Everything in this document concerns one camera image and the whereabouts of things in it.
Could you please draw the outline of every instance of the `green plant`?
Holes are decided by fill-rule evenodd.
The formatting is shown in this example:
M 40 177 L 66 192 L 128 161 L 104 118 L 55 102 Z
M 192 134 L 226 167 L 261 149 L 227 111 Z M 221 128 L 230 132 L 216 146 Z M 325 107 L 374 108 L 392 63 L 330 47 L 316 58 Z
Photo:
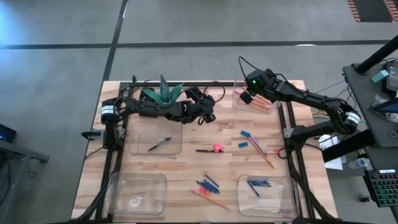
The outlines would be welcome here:
M 169 89 L 169 85 L 167 84 L 166 79 L 164 79 L 163 75 L 160 76 L 160 93 L 152 91 L 150 89 L 144 88 L 143 91 L 149 97 L 155 100 L 157 104 L 160 105 L 169 105 L 174 103 L 180 95 L 183 83 L 175 86 L 172 91 Z

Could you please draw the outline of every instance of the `table leg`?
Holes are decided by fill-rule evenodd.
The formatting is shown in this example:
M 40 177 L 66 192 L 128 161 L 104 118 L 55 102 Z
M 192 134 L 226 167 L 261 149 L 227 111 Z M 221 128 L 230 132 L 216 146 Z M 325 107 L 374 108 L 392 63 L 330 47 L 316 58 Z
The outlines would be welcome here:
M 323 161 L 329 162 L 333 159 L 337 159 L 347 153 L 354 152 L 357 149 L 362 149 L 366 146 L 374 145 L 373 135 L 369 129 L 360 132 L 347 140 L 335 144 L 322 151 Z

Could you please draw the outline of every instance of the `clear plastic container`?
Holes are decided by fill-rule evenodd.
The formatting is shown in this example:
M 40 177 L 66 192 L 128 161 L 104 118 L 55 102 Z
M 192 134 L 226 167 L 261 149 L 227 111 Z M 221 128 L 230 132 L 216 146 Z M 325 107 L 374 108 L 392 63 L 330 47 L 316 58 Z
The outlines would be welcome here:
M 127 135 L 127 149 L 133 155 L 172 156 L 181 151 L 182 123 L 164 117 L 133 117 Z
M 254 186 L 258 197 L 248 180 L 266 180 L 271 187 Z M 238 208 L 244 216 L 296 218 L 299 215 L 297 195 L 297 185 L 290 177 L 241 175 L 238 179 Z
M 105 197 L 108 214 L 160 215 L 167 196 L 163 174 L 114 173 Z
M 274 112 L 280 105 L 280 101 L 276 101 L 271 103 L 269 100 L 265 99 L 260 95 L 256 95 L 253 98 L 253 101 L 250 104 L 245 104 L 243 100 L 240 99 L 239 95 L 246 91 L 246 82 L 242 77 L 236 77 L 234 83 L 234 89 L 232 93 L 232 107 L 239 110 L 246 110 L 255 113 L 263 113 L 263 114 L 271 114 Z

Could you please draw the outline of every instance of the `blue pen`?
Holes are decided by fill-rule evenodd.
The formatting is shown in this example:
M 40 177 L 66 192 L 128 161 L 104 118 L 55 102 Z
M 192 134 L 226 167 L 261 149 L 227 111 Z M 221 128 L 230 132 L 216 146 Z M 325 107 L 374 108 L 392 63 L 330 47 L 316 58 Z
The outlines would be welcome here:
M 203 179 L 204 183 L 208 184 L 210 187 L 213 187 L 214 189 L 218 190 L 218 188 L 216 188 L 213 184 L 211 184 L 209 181 L 207 181 L 206 179 Z
M 250 183 L 250 181 L 248 181 L 248 184 L 249 184 L 249 186 L 251 187 L 251 189 L 254 191 L 254 193 L 256 193 L 256 195 L 257 195 L 258 197 L 260 197 L 259 192 L 257 192 L 257 190 L 254 189 L 254 187 L 253 187 L 253 185 Z
M 256 186 L 256 187 L 272 187 L 271 185 L 269 185 L 269 184 L 254 184 L 254 183 L 251 183 L 253 186 Z
M 205 177 L 209 178 L 209 180 L 210 180 L 214 185 L 216 185 L 217 187 L 219 187 L 219 185 L 218 185 L 212 178 L 210 178 L 207 174 L 205 174 Z
M 207 189 L 208 191 L 210 191 L 210 192 L 214 192 L 214 190 L 213 189 L 210 189 L 208 186 L 205 186 L 204 184 L 202 184 L 201 182 L 199 182 L 199 181 L 197 181 L 197 183 L 199 184 L 199 185 L 201 185 L 202 187 L 204 187 L 205 189 Z
M 211 190 L 213 190 L 215 193 L 220 193 L 218 191 L 218 189 L 216 187 L 214 187 L 213 185 L 211 185 L 209 182 L 207 182 L 206 180 L 203 180 L 202 182 L 205 186 L 209 187 Z
M 268 181 L 266 180 L 249 180 L 251 183 L 257 183 L 257 184 L 268 184 Z

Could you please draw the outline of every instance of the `concrete floor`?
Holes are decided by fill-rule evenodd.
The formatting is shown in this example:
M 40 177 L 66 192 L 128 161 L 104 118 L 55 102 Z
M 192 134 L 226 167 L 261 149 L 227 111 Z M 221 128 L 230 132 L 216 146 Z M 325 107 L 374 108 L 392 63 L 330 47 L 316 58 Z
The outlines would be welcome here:
M 0 44 L 111 43 L 122 0 L 0 1 Z M 397 23 L 356 23 L 345 0 L 130 0 L 120 43 L 377 40 Z M 380 45 L 118 49 L 110 80 L 233 80 L 238 56 L 317 91 L 342 80 L 342 66 L 360 62 Z M 0 123 L 17 144 L 51 155 L 31 162 L 9 223 L 69 219 L 109 49 L 0 50 Z M 336 95 L 340 84 L 324 91 Z M 358 178 L 331 179 L 339 217 L 393 223 L 387 209 L 359 203 Z

